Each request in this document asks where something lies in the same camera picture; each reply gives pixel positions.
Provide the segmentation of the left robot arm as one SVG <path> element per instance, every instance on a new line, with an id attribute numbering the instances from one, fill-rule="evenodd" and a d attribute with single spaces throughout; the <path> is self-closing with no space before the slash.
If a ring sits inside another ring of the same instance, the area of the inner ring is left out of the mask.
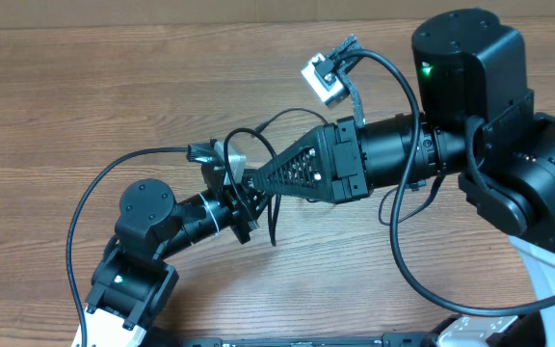
<path id="1" fill-rule="evenodd" d="M 179 275 L 168 258 L 229 228 L 240 243 L 251 238 L 271 196 L 244 173 L 235 187 L 210 175 L 211 186 L 186 200 L 165 182 L 132 183 L 119 200 L 119 217 L 91 278 L 86 298 L 75 296 L 75 346 L 141 346 L 169 300 Z"/>

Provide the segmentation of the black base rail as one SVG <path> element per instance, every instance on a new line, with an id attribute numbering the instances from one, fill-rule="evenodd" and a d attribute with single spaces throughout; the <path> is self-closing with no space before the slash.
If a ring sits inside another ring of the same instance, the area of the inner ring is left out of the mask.
<path id="1" fill-rule="evenodd" d="M 301 337 L 301 338 L 258 338 L 220 339 L 198 337 L 183 339 L 180 347 L 436 347 L 438 334 L 384 333 L 365 337 Z"/>

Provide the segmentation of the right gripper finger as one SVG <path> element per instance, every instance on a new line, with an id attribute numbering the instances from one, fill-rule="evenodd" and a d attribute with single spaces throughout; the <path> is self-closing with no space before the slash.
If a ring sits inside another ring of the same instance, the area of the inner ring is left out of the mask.
<path id="1" fill-rule="evenodd" d="M 335 124 L 318 125 L 252 175 L 253 187 L 268 194 L 335 202 L 331 146 Z"/>
<path id="2" fill-rule="evenodd" d="M 361 57 L 344 58 L 347 53 L 362 49 L 363 46 L 358 42 L 355 35 L 350 35 L 344 39 L 329 54 L 329 58 L 334 62 L 334 68 L 331 71 L 338 82 L 341 83 L 341 90 L 336 94 L 332 105 L 341 103 L 347 97 L 351 99 L 356 128 L 362 128 L 366 124 L 363 113 L 361 98 L 357 87 L 348 77 L 349 72 L 360 62 Z"/>

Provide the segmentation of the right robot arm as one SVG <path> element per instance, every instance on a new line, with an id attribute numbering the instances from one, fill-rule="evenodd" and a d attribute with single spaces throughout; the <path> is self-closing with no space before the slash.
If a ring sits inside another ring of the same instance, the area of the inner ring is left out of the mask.
<path id="1" fill-rule="evenodd" d="M 302 76 L 327 105 L 350 98 L 350 117 L 309 130 L 252 177 L 266 194 L 332 204 L 394 192 L 390 247 L 403 278 L 454 317 L 429 334 L 432 346 L 555 346 L 555 117 L 534 109 L 525 44 L 492 12 L 438 14 L 412 34 L 418 84 L 403 85 L 408 114 L 369 122 L 350 71 L 364 58 L 387 58 L 344 39 L 314 55 Z M 455 174 L 477 214 L 505 233 L 520 255 L 536 299 L 512 307 L 471 307 L 422 285 L 399 246 L 404 193 Z"/>

